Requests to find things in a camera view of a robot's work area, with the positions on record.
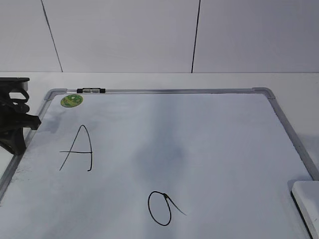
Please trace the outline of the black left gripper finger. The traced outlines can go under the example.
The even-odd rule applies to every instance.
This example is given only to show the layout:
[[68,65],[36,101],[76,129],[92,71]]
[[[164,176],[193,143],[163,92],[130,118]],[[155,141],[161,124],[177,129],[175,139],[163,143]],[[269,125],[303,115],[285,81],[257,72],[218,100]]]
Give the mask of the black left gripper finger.
[[13,155],[22,155],[26,150],[22,129],[0,133],[0,146]]

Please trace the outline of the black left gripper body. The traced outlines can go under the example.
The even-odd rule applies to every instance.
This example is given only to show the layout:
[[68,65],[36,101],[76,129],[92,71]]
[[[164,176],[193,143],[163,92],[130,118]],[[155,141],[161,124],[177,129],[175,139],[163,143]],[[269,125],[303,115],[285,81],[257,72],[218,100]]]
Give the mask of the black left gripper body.
[[0,100],[0,132],[29,128],[37,130],[41,124],[38,116],[29,115],[28,98]]

